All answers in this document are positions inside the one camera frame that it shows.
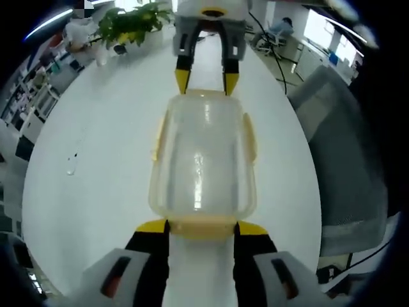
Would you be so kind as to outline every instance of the green leaves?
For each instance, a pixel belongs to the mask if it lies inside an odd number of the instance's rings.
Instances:
[[[159,10],[161,4],[165,2],[154,2],[136,8],[131,12],[125,12],[121,8],[112,8],[99,22],[99,30],[103,40],[108,42],[118,41],[127,38],[129,42],[140,46],[145,41],[147,32],[153,29],[161,30],[162,21],[170,22],[172,10]]]

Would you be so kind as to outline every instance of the blue object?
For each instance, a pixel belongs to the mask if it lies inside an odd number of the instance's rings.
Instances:
[[[332,51],[330,52],[330,57],[329,57],[329,59],[330,59],[330,62],[331,62],[332,64],[334,64],[335,66],[337,66],[339,58],[337,57],[337,55],[336,55],[334,52],[332,52]]]

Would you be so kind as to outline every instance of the cable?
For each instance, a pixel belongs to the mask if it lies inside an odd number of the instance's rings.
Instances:
[[[280,68],[280,72],[281,72],[281,75],[282,75],[282,81],[284,82],[284,93],[287,95],[287,82],[286,82],[286,78],[284,77],[284,72],[282,72],[282,68],[281,68],[279,59],[277,59],[277,55],[276,55],[275,50],[274,50],[274,45],[273,45],[273,43],[270,41],[270,37],[267,35],[267,33],[266,33],[266,31],[264,30],[263,26],[260,24],[260,21],[258,21],[258,19],[255,18],[255,16],[254,16],[250,11],[249,11],[249,14],[250,14],[250,16],[257,22],[257,24],[259,25],[259,27],[260,27],[261,30],[263,31],[265,40],[267,40],[267,42],[270,43],[270,45],[272,46],[273,54],[274,54],[275,60],[277,61],[278,66],[279,66],[279,68]]]
[[[372,254],[370,254],[369,256],[365,257],[362,260],[359,260],[357,263],[351,265],[349,268],[346,268],[345,270],[342,270],[340,274],[349,271],[350,269],[352,269],[353,267],[356,267],[357,265],[361,264],[362,262],[365,262],[366,260],[374,257],[377,253],[379,253],[381,250],[383,250],[384,248],[386,248],[388,246],[388,244],[390,243],[390,240],[388,242],[386,242],[381,248],[379,248],[377,251],[374,251]]]

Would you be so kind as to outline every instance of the office chair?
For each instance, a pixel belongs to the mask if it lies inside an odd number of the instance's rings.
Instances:
[[[266,32],[268,38],[263,35],[262,39],[265,41],[260,47],[257,47],[256,50],[260,52],[264,52],[265,56],[272,56],[274,55],[274,49],[284,47],[287,44],[287,39],[281,37],[281,31],[278,32],[276,35],[270,35]]]
[[[379,245],[387,222],[387,187],[358,102],[330,67],[320,66],[288,95],[320,188],[321,256]]]

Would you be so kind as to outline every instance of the plastic food container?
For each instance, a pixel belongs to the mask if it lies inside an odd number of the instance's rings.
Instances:
[[[178,95],[158,134],[150,206],[174,233],[230,233],[256,207],[255,158],[251,121],[237,99],[206,90]]]

